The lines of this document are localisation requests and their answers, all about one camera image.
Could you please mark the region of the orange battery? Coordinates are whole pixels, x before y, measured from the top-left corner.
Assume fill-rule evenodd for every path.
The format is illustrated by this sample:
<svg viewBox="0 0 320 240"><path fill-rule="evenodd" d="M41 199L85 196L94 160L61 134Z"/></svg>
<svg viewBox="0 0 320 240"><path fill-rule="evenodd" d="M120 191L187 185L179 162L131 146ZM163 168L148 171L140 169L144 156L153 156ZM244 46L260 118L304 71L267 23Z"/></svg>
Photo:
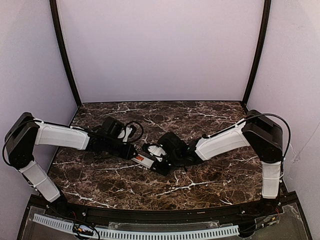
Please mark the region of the orange battery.
<svg viewBox="0 0 320 240"><path fill-rule="evenodd" d="M142 156L137 156L136 159L139 160L139 161L143 161L144 160L144 158Z"/></svg>

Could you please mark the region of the white remote control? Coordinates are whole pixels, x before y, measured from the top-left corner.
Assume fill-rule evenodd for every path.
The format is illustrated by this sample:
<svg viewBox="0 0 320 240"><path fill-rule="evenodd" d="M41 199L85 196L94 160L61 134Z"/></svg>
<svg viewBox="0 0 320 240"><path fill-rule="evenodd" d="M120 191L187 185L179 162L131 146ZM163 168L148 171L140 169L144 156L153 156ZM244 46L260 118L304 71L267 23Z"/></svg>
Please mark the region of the white remote control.
<svg viewBox="0 0 320 240"><path fill-rule="evenodd" d="M137 160L137 159L136 159L137 156L136 156L136 157L133 157L131 160L134 161L134 162L136 162L136 163L138 163L138 164L140 164L140 165L142 165L142 166L145 167L145 168L150 169L151 166L153 165L154 161L153 161L152 159L149 159L148 157L145 157L145 156L140 155L140 154L139 154L138 156L143 157L144 160L142 160L142 161Z"/></svg>

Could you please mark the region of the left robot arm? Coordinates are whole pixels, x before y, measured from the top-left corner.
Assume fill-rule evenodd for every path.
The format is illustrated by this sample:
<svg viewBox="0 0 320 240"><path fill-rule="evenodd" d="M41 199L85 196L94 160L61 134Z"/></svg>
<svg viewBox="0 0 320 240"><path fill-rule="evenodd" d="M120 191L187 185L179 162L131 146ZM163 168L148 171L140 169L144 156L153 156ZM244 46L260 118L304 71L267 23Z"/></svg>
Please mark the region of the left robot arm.
<svg viewBox="0 0 320 240"><path fill-rule="evenodd" d="M2 158L20 172L50 203L63 197L62 192L36 162L33 151L38 145L58 146L94 153L106 152L121 159L138 156L128 141L134 131L113 117L92 129L49 123L24 112L4 138Z"/></svg>

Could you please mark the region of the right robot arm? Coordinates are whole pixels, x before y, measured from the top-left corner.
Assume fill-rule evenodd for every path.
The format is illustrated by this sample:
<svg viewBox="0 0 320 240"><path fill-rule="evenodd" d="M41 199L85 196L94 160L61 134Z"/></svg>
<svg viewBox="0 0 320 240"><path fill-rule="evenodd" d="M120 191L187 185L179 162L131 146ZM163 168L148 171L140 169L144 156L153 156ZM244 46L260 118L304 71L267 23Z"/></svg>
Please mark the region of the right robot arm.
<svg viewBox="0 0 320 240"><path fill-rule="evenodd" d="M279 194L283 161L289 147L283 146L282 127L271 113L250 110L247 116L212 135L203 135L189 144L175 133L165 133L157 143L144 144L144 151L157 158L152 169L167 175L171 168L194 166L220 154L251 147L262 162L262 198L276 199Z"/></svg>

